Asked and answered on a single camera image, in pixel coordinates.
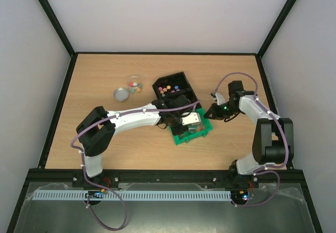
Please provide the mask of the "clear plastic jar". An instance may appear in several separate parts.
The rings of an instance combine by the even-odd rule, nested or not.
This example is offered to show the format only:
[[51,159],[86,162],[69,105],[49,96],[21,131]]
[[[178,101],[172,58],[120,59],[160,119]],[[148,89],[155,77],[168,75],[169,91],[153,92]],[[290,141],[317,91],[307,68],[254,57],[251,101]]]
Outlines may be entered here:
[[127,86],[130,93],[140,93],[143,88],[142,79],[140,76],[130,76],[127,80]]

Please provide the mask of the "round metal lid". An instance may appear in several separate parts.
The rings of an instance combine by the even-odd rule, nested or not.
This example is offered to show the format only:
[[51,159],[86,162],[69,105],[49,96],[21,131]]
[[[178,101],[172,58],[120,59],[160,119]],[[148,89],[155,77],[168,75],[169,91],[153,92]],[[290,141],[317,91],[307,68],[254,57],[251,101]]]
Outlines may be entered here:
[[117,101],[125,101],[129,97],[130,93],[129,90],[125,87],[116,88],[113,92],[113,97]]

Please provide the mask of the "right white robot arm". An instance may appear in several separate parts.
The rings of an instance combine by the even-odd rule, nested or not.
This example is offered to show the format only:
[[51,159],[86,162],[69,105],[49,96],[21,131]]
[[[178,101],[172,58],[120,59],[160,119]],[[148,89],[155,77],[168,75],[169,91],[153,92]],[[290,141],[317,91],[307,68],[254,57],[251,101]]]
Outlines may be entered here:
[[214,103],[204,118],[229,122],[240,114],[248,116],[255,125],[251,153],[232,162],[229,181],[239,187],[247,181],[247,175],[257,175],[269,168],[280,169],[293,157],[293,122],[270,111],[255,91],[244,89],[239,80],[228,84],[226,101],[214,91]]

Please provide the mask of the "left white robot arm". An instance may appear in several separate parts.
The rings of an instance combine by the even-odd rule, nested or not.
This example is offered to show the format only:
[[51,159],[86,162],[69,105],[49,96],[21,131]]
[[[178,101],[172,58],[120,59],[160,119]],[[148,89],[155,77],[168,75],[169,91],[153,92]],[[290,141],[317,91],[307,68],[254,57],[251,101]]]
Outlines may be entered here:
[[174,101],[156,99],[141,107],[122,111],[107,111],[98,106],[77,126],[77,135],[70,146],[79,151],[84,174],[93,178],[102,173],[102,155],[115,135],[162,123],[183,133],[187,130],[184,119],[194,111],[195,105],[197,102],[191,103],[186,97],[179,96]]

